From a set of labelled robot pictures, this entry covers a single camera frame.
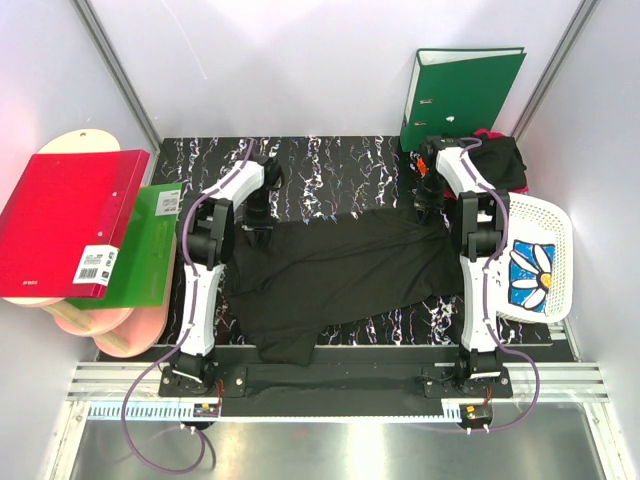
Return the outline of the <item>black t shirt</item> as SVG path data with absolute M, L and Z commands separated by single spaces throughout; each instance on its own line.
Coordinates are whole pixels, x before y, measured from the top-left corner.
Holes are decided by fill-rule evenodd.
M 264 246 L 239 231 L 223 287 L 260 358 L 300 366 L 328 326 L 462 291 L 442 216 L 413 207 L 279 223 Z

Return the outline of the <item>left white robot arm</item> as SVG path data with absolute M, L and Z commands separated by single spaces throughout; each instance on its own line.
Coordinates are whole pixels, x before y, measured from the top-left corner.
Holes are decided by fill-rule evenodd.
M 278 161 L 247 147 L 244 156 L 213 186 L 188 192 L 179 216 L 178 240 L 185 274 L 179 350 L 171 373 L 208 395 L 219 388 L 211 354 L 218 285 L 235 246 L 235 213 L 243 209 L 240 229 L 253 247 L 264 245 L 276 224 L 271 193 L 284 183 Z

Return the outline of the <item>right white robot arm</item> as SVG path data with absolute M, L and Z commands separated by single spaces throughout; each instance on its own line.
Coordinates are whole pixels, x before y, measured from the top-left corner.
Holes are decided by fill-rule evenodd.
M 456 197 L 451 235 L 464 281 L 464 325 L 449 382 L 466 397 L 488 395 L 501 382 L 503 371 L 494 299 L 499 280 L 491 268 L 506 248 L 509 195 L 496 189 L 471 161 L 470 151 L 481 145 L 471 137 L 426 137 L 419 147 L 425 172 L 416 197 L 422 212 L 440 207 L 445 188 Z

